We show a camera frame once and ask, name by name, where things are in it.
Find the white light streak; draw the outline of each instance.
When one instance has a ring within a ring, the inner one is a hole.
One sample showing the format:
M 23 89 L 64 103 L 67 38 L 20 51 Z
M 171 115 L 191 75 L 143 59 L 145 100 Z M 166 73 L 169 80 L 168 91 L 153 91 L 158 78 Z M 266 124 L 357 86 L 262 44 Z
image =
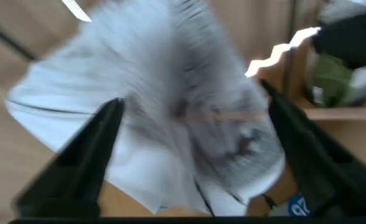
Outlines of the white light streak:
M 65 6 L 72 12 L 72 14 L 85 22 L 91 22 L 92 20 L 88 15 L 82 10 L 82 8 L 78 5 L 78 3 L 74 0 L 61 0 Z
M 277 64 L 284 52 L 289 51 L 291 48 L 298 47 L 304 39 L 316 35 L 320 29 L 320 27 L 310 27 L 297 31 L 289 44 L 279 44 L 274 46 L 271 51 L 270 58 L 266 60 L 253 60 L 248 67 L 248 71 L 245 72 L 245 76 L 252 77 L 258 73 L 259 68 L 270 67 Z

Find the brown rod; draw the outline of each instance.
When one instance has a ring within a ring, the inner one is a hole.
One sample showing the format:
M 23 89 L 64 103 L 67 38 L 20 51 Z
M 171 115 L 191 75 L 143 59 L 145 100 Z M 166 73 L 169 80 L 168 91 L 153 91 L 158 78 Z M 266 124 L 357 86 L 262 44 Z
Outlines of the brown rod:
M 306 109 L 304 110 L 311 120 L 352 120 L 366 121 L 366 108 L 334 108 L 334 109 Z M 200 116 L 184 116 L 184 120 L 245 120 L 245 119 L 265 119 L 268 113 L 248 113 L 248 112 L 228 112 L 220 114 L 203 114 Z

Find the green object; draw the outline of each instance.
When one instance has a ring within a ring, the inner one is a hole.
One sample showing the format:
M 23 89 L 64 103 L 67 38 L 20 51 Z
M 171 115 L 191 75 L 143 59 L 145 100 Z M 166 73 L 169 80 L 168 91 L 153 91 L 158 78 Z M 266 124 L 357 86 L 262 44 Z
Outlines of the green object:
M 322 54 L 312 76 L 314 101 L 318 106 L 345 106 L 353 70 L 331 55 Z

